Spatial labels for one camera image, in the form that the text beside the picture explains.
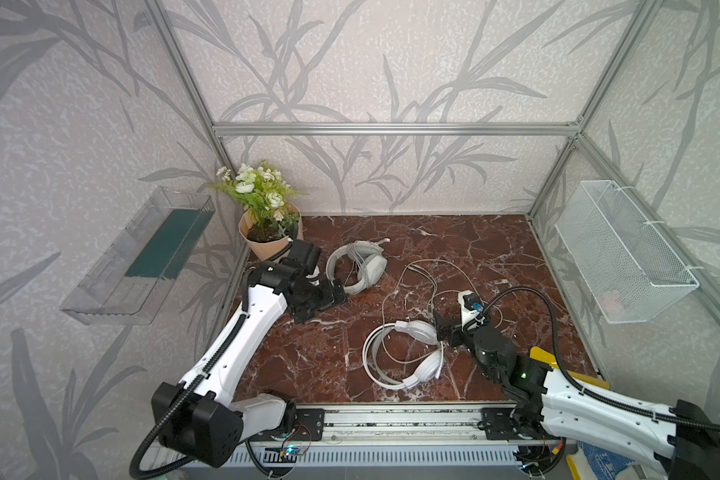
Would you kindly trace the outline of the aluminium frame crossbar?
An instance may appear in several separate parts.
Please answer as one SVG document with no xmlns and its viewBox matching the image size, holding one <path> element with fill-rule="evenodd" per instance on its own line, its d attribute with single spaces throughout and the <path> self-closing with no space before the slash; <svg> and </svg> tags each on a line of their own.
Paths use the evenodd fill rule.
<svg viewBox="0 0 720 480">
<path fill-rule="evenodd" d="M 579 126 L 560 122 L 384 123 L 220 122 L 218 137 L 240 136 L 573 136 Z"/>
</svg>

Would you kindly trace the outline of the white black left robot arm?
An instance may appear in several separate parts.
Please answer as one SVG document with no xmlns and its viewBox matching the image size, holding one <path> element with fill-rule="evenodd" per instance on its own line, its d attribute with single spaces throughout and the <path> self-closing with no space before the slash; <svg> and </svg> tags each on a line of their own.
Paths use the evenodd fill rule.
<svg viewBox="0 0 720 480">
<path fill-rule="evenodd" d="M 157 478 L 193 461 L 218 468 L 251 437 L 293 430 L 294 401 L 275 394 L 237 401 L 234 395 L 281 316 L 304 323 L 346 302 L 342 284 L 318 273 L 320 254 L 316 245 L 293 239 L 245 273 L 241 302 L 211 347 L 178 383 L 162 383 L 153 394 L 155 425 L 130 462 L 132 478 Z"/>
</svg>

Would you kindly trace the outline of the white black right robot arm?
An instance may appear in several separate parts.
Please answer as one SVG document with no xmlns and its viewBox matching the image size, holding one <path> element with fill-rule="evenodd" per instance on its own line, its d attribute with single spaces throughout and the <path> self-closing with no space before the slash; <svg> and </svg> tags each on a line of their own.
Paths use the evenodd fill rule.
<svg viewBox="0 0 720 480">
<path fill-rule="evenodd" d="M 669 479 L 720 479 L 720 424 L 697 405 L 669 406 L 618 394 L 577 380 L 561 361 L 550 365 L 517 351 L 489 322 L 492 299 L 471 291 L 459 297 L 463 317 L 434 316 L 439 340 L 463 347 L 478 371 L 515 406 L 484 421 L 503 438 L 577 440 L 624 456 Z"/>
</svg>

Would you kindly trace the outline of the peach flower pot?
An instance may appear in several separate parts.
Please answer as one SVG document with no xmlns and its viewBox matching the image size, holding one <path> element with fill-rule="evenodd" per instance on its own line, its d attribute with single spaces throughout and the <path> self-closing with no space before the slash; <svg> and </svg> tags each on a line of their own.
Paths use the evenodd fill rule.
<svg viewBox="0 0 720 480">
<path fill-rule="evenodd" d="M 282 250 L 293 240 L 304 239 L 301 212 L 291 202 L 261 218 L 247 209 L 239 222 L 239 232 L 260 260 L 275 254 L 282 256 Z"/>
</svg>

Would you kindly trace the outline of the clear plastic wall shelf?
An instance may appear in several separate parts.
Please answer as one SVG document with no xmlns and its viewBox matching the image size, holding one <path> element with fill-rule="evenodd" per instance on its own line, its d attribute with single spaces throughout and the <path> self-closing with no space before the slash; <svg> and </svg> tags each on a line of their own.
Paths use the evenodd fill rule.
<svg viewBox="0 0 720 480">
<path fill-rule="evenodd" d="M 207 194 L 156 188 L 60 310 L 84 325 L 152 323 L 214 213 Z"/>
</svg>

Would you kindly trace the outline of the artificial green white plant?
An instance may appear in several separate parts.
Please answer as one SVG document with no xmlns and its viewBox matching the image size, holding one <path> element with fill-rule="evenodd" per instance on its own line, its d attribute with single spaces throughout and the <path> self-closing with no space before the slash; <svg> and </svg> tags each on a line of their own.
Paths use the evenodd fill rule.
<svg viewBox="0 0 720 480">
<path fill-rule="evenodd" d="M 247 239 L 264 243 L 281 240 L 297 231 L 300 214 L 291 211 L 288 205 L 303 192 L 294 189 L 268 161 L 261 160 L 257 165 L 242 163 L 236 173 L 221 166 L 216 176 L 219 181 L 211 187 L 239 202 L 251 216 Z"/>
</svg>

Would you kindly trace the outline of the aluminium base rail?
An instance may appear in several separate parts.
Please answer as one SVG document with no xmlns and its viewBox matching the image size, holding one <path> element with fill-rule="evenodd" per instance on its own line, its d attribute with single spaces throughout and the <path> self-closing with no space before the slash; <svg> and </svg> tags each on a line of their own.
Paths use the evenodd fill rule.
<svg viewBox="0 0 720 480">
<path fill-rule="evenodd" d="M 368 403 L 299 405 L 321 410 L 312 439 L 226 436 L 191 466 L 232 468 L 260 465 L 286 474 L 294 467 L 509 466 L 540 475 L 559 462 L 567 441 L 489 440 L 479 428 L 481 410 L 508 402 Z"/>
</svg>

